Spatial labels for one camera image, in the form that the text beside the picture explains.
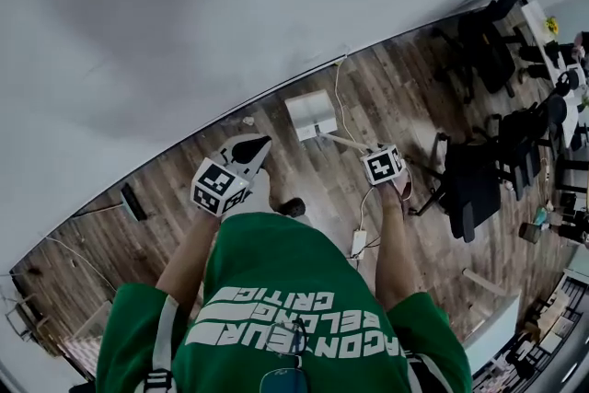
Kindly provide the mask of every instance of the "green t-shirt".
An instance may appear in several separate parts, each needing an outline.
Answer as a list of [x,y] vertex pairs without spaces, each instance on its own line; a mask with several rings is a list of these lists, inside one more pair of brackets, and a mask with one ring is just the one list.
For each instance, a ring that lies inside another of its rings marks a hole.
[[[152,369],[167,298],[146,285],[121,287],[102,341],[98,392],[133,392]],[[294,366],[267,338],[273,324],[297,317],[306,326],[302,369],[310,392],[418,391],[413,371],[424,366],[441,391],[471,390],[464,350],[430,296],[413,295],[385,313],[322,233],[278,214],[228,218],[207,266],[199,316],[188,328],[174,316],[168,338],[180,392],[259,392],[264,375]]]

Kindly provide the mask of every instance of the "white cable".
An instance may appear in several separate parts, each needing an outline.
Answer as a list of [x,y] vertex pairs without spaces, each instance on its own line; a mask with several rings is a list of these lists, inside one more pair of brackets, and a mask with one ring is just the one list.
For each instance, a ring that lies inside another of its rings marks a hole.
[[364,203],[366,202],[366,199],[368,198],[368,195],[370,195],[370,192],[373,191],[375,188],[371,187],[368,192],[365,194],[364,198],[362,199],[362,204],[360,205],[360,229],[359,231],[362,231],[362,226],[364,224]]
[[[354,141],[355,143],[358,143],[358,142],[357,142],[357,141],[354,139],[354,137],[352,136],[352,134],[350,133],[350,130],[348,130],[348,127],[346,126],[346,115],[345,115],[345,113],[343,112],[343,104],[341,103],[341,100],[340,100],[340,95],[338,94],[338,83],[340,82],[340,67],[341,67],[341,65],[343,64],[343,62],[346,60],[346,58],[347,58],[347,57],[348,57],[348,56],[345,56],[345,57],[344,57],[344,58],[341,60],[341,62],[338,64],[338,68],[336,69],[336,72],[335,72],[335,87],[334,87],[334,90],[333,90],[333,91],[335,92],[335,98],[338,100],[338,103],[340,104],[340,111],[341,111],[341,124],[343,125],[343,129],[346,131],[346,133],[348,134],[348,136],[350,136],[350,139],[351,139],[352,141]],[[363,150],[359,149],[359,151],[360,151],[362,154],[365,154],[365,152],[364,152]]]
[[96,268],[96,267],[94,267],[94,266],[93,266],[93,265],[90,263],[90,261],[89,261],[88,259],[86,259],[84,256],[81,256],[80,254],[78,254],[77,252],[75,252],[75,251],[74,251],[72,248],[69,248],[69,247],[67,247],[67,246],[66,246],[66,245],[65,245],[65,244],[64,244],[62,241],[58,241],[57,239],[54,239],[53,237],[46,237],[45,239],[49,239],[50,241],[54,241],[54,242],[56,242],[56,243],[58,243],[58,244],[61,244],[62,246],[64,246],[64,248],[66,248],[67,250],[69,250],[69,251],[73,252],[73,253],[74,253],[74,254],[75,254],[77,257],[79,257],[79,258],[80,258],[81,260],[83,260],[83,261],[84,261],[86,264],[88,264],[88,265],[90,266],[90,268],[91,268],[91,269],[92,269],[94,272],[96,272],[96,273],[98,274],[98,277],[100,277],[102,280],[104,280],[104,281],[105,281],[105,282],[106,282],[106,283],[109,285],[109,287],[110,287],[110,288],[112,288],[112,291],[113,291],[113,292],[115,292],[115,293],[117,292],[117,289],[116,289],[114,286],[112,286],[112,284],[111,284],[111,283],[110,283],[110,282],[107,280],[107,278],[106,278],[104,275],[102,275],[102,273],[100,273],[100,272],[97,270],[97,268]]

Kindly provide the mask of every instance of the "wooden floor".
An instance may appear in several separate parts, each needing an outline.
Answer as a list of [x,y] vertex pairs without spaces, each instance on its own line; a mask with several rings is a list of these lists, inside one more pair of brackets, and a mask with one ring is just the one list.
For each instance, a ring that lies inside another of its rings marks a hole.
[[[441,26],[451,31],[455,21]],[[345,61],[340,94],[356,138],[395,143],[401,153],[428,160],[437,132],[448,133],[456,141],[465,139],[471,127],[483,125],[490,113],[507,113],[547,95],[545,84],[528,80],[519,85],[514,80],[516,98],[509,99],[504,91],[491,96],[477,79],[477,98],[463,106],[462,88],[455,77],[450,84],[433,79],[433,72],[454,56],[442,40],[431,37],[431,29],[383,41]],[[203,157],[229,136],[258,132],[273,140],[266,168],[282,198],[303,198],[313,225],[349,256],[352,231],[360,222],[360,203],[369,188],[357,151],[320,139],[298,143],[284,106],[286,98],[321,88],[328,90],[336,104],[335,72],[330,67],[273,93],[136,170],[125,181],[149,214],[148,221],[136,223],[124,210],[116,209],[67,221],[51,237],[87,258],[115,287],[127,282],[155,283],[191,226],[196,210],[188,201],[189,187]],[[253,117],[255,124],[244,124],[245,117]],[[342,128],[339,134],[345,135]],[[440,166],[442,151],[434,157]],[[413,175],[411,202],[417,206],[427,200],[432,183],[417,170]],[[461,339],[480,322],[479,315],[469,310],[473,303],[489,308],[497,304],[461,277],[464,268],[506,289],[521,288],[522,310],[534,298],[551,292],[560,278],[571,248],[553,234],[545,234],[536,245],[517,236],[520,223],[530,221],[545,198],[540,193],[549,192],[544,172],[540,177],[542,182],[529,189],[521,202],[503,188],[502,210],[478,228],[471,244],[453,239],[448,219],[437,207],[421,218],[407,217],[421,287],[448,312]],[[87,209],[117,202],[120,186],[99,196]],[[377,234],[381,220],[375,194],[368,197],[365,208],[370,237]],[[372,288],[378,248],[367,252],[359,271]],[[104,300],[114,296],[83,260],[52,240],[41,242],[14,270],[24,272],[31,267],[40,269],[41,275],[18,279],[27,293],[38,294],[36,308],[51,317],[48,326],[57,337],[71,335]]]

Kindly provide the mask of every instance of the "eyeglasses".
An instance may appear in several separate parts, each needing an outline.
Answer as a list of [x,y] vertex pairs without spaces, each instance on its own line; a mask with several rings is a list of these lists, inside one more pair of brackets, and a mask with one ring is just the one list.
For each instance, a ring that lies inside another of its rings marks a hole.
[[279,356],[291,355],[295,367],[268,372],[260,382],[260,393],[307,393],[308,387],[302,355],[306,349],[306,330],[301,318],[294,323],[276,323],[270,327],[266,347]]

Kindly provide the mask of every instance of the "white box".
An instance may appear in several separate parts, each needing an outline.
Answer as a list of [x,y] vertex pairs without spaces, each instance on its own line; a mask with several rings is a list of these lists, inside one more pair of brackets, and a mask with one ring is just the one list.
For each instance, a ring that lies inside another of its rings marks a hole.
[[192,178],[191,201],[221,216],[243,202],[249,182],[206,157]]
[[395,145],[382,151],[361,157],[364,172],[372,185],[392,180],[405,168],[401,154]]

